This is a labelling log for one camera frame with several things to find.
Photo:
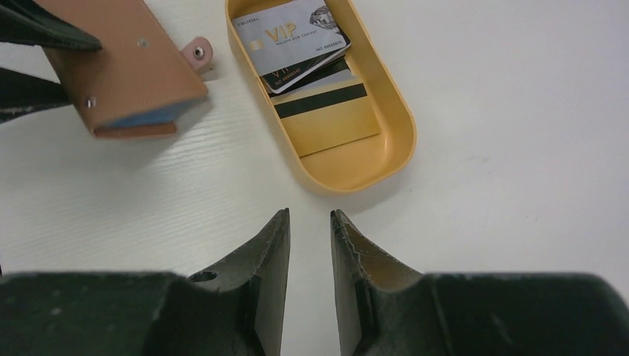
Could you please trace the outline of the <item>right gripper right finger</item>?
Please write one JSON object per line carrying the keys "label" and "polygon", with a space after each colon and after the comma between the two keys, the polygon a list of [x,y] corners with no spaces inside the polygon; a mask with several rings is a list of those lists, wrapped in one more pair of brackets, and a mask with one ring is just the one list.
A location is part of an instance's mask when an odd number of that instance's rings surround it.
{"label": "right gripper right finger", "polygon": [[626,355],[628,306],[583,273],[420,273],[330,215],[343,355]]}

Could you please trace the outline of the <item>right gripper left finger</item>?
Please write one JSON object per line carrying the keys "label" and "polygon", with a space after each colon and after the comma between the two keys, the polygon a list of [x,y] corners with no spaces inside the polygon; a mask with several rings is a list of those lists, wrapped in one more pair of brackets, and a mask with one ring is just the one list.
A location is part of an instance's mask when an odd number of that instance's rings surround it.
{"label": "right gripper left finger", "polygon": [[1,278],[3,355],[278,355],[290,255],[279,210],[239,248],[171,272],[26,272]]}

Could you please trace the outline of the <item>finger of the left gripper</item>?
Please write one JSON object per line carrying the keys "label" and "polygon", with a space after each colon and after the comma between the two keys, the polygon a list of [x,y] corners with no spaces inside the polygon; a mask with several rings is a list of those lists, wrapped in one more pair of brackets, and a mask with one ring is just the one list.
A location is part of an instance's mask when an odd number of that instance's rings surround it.
{"label": "finger of the left gripper", "polygon": [[102,44],[95,36],[60,19],[36,2],[1,2],[1,41],[75,51],[98,51]]}
{"label": "finger of the left gripper", "polygon": [[60,108],[71,100],[59,83],[1,69],[1,123],[30,113]]}

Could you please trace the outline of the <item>tan oval tray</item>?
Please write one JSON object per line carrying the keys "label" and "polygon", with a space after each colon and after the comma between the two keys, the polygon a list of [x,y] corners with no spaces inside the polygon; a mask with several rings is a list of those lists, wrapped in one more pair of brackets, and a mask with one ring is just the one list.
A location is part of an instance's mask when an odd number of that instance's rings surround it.
{"label": "tan oval tray", "polygon": [[400,171],[414,118],[350,1],[227,1],[228,40],[294,175],[331,194]]}

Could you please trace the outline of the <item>gold card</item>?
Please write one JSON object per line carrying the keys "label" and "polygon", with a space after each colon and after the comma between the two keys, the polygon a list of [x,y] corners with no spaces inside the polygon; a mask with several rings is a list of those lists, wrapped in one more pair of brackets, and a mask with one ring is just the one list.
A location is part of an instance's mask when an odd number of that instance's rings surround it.
{"label": "gold card", "polygon": [[381,133],[360,79],[301,88],[274,96],[271,103],[299,157]]}

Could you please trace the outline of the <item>silver striped card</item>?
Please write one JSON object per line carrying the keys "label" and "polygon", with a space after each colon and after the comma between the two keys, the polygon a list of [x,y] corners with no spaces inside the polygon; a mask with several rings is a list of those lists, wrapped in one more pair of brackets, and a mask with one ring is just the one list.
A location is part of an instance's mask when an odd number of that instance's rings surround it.
{"label": "silver striped card", "polygon": [[350,46],[324,1],[290,1],[232,24],[259,75]]}

